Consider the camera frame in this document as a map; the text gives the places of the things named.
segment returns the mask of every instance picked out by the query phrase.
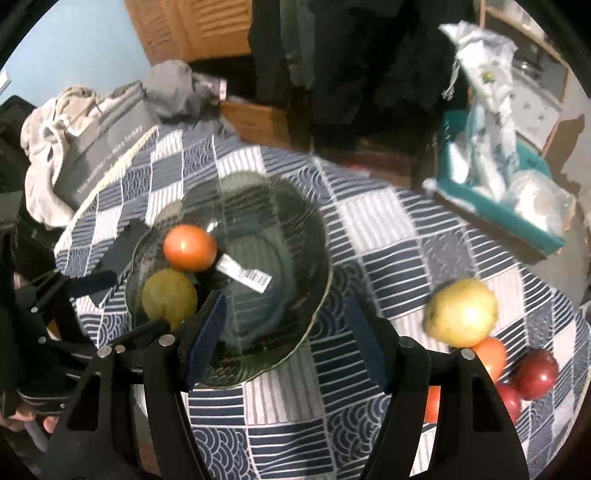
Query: towel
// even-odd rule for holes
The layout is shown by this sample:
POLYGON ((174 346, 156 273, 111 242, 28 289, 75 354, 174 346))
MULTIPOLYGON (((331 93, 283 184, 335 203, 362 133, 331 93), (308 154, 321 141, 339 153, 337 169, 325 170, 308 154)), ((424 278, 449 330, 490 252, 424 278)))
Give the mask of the towel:
POLYGON ((69 139, 80 135, 104 111, 117 103, 92 89, 71 86, 33 110, 21 130, 21 147, 31 166, 25 177, 27 210, 48 227, 68 224, 74 211, 53 193, 53 186, 69 149, 69 139))

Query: orange tomato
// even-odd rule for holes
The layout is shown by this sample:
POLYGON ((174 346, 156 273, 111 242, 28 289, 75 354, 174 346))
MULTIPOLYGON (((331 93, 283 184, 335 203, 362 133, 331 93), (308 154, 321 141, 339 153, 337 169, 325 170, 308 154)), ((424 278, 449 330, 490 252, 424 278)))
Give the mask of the orange tomato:
POLYGON ((499 339, 487 337, 472 347, 474 353, 486 368, 493 383, 497 383, 507 365, 507 350, 499 339))
POLYGON ((201 272, 213 265, 217 243, 195 225, 178 225, 168 232, 163 243, 164 256, 178 270, 201 272))
POLYGON ((429 387, 429 393, 427 394, 427 408, 425 409, 425 423, 437 423, 440 400, 441 387, 429 387))

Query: blue wall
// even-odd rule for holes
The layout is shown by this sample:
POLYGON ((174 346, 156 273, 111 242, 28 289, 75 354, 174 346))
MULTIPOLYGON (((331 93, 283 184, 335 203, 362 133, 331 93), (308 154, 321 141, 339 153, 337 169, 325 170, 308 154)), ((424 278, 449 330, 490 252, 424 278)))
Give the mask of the blue wall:
POLYGON ((0 103, 18 95, 40 106, 70 85, 106 94, 142 79, 150 63, 124 0, 59 0, 31 29, 5 66, 12 82, 0 103))

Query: red fruit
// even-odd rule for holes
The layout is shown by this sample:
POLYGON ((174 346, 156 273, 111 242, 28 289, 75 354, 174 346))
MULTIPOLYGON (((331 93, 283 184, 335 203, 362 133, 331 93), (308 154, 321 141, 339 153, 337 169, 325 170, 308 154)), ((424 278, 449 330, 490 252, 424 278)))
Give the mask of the red fruit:
POLYGON ((558 378, 558 364, 550 352, 532 350, 519 363, 511 385, 525 400, 536 400, 546 395, 558 378))
POLYGON ((516 389, 506 383, 499 383, 496 390, 499 392, 511 420, 513 420, 513 425, 515 425, 521 415, 521 396, 516 389))
POLYGON ((196 225, 177 225, 164 238, 163 250, 177 270, 201 272, 216 261, 217 243, 196 225))
POLYGON ((472 350, 486 368, 492 382, 497 383, 507 364, 507 350, 503 342, 494 337, 487 337, 473 346, 472 350))
POLYGON ((440 400, 441 387, 429 387, 429 393, 427 394, 427 408, 425 409, 425 423, 437 423, 440 400))

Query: human hand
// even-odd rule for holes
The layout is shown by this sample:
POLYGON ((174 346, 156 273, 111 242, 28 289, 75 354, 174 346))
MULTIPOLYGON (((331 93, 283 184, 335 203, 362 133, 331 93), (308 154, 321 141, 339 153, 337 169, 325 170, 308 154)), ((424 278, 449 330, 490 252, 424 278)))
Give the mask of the human hand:
MULTIPOLYGON (((43 420, 43 427, 49 432, 53 433, 56 429, 57 421, 59 417, 47 417, 43 420)), ((11 430, 12 432, 20 432, 25 428, 25 422, 35 420, 35 413, 29 405, 22 403, 18 408, 17 412, 11 417, 5 419, 0 415, 0 426, 11 430)))

